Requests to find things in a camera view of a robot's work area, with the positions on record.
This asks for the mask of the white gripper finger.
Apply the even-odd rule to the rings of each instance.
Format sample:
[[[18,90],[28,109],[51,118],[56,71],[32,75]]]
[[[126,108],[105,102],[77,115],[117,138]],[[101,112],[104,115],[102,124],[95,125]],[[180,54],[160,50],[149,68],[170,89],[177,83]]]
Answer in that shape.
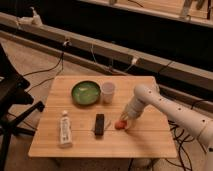
[[[120,121],[126,121],[127,120],[127,116],[128,116],[127,113],[122,113],[120,118],[119,118],[119,120]]]
[[[128,119],[127,120],[127,125],[125,127],[125,130],[129,130],[131,129],[132,127],[135,126],[135,123],[136,123],[136,119]]]

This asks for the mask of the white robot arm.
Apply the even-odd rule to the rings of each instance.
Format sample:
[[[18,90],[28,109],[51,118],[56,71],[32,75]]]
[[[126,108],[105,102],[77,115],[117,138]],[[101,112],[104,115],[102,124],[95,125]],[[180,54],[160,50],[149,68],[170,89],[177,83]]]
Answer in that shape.
[[[130,126],[141,116],[148,105],[154,106],[167,117],[182,126],[187,132],[200,141],[206,148],[206,161],[203,171],[213,171],[213,119],[194,110],[186,108],[172,100],[163,97],[157,88],[145,84],[136,85],[134,95],[125,106],[121,121]]]

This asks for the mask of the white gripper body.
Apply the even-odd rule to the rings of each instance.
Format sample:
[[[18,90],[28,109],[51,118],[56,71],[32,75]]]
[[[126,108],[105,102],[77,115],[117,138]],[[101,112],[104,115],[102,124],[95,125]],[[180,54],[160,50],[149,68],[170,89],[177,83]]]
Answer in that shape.
[[[132,99],[125,107],[124,113],[128,119],[137,119],[144,111],[146,104],[138,99]]]

